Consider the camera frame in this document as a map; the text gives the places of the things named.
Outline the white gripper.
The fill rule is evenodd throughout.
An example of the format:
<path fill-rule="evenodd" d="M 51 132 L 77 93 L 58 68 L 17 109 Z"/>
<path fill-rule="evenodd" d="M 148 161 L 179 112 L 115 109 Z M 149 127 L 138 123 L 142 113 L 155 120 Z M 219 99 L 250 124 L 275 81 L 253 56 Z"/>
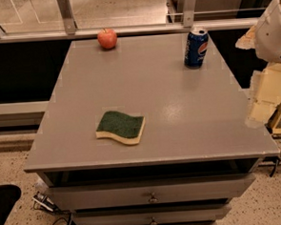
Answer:
<path fill-rule="evenodd" d="M 255 25 L 250 27 L 235 43 L 237 49 L 253 50 L 255 48 Z M 265 126 L 281 103 L 281 63 L 271 63 L 260 73 L 260 81 L 250 103 L 245 124 L 257 129 Z"/>

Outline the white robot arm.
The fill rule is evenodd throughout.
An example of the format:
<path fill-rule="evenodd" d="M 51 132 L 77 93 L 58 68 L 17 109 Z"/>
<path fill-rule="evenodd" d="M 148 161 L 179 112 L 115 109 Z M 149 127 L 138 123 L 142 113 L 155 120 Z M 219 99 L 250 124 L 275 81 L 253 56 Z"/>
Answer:
<path fill-rule="evenodd" d="M 256 129 L 268 122 L 281 103 L 281 0 L 272 0 L 258 22 L 234 46 L 255 49 L 256 56 L 268 63 L 251 76 L 245 124 Z"/>

